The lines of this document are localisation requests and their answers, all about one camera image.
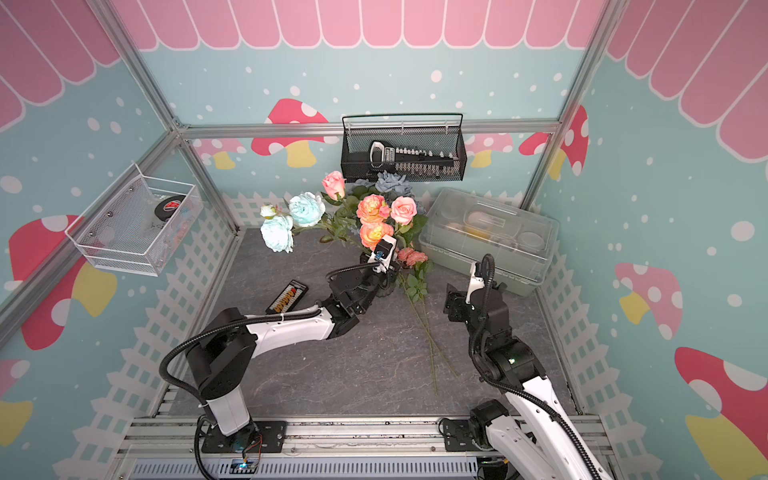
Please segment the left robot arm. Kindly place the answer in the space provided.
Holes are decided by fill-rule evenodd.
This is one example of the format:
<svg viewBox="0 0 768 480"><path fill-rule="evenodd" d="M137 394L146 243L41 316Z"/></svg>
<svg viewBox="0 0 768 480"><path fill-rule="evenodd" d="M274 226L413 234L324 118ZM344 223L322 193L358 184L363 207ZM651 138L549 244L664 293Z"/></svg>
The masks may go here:
<svg viewBox="0 0 768 480"><path fill-rule="evenodd" d="M331 295L309 308L263 315L225 309L201 333L171 349L158 373L195 397L204 409L203 418L223 436L254 431L241 388L252 360L284 347L347 334L379 292L394 286L397 273L396 267L381 262L353 265L329 273Z"/></svg>

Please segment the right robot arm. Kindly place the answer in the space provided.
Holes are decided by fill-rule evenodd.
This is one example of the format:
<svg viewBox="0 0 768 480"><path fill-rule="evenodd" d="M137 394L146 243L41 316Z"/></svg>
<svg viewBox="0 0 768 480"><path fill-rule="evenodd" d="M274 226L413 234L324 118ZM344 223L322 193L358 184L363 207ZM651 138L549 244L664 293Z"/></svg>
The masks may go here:
<svg viewBox="0 0 768 480"><path fill-rule="evenodd" d="M565 412L541 361L513 334L492 255L472 264L465 291L447 286L444 313L466 327L480 380L515 410L499 400L472 409L468 430L477 448L503 455L510 479L611 477Z"/></svg>

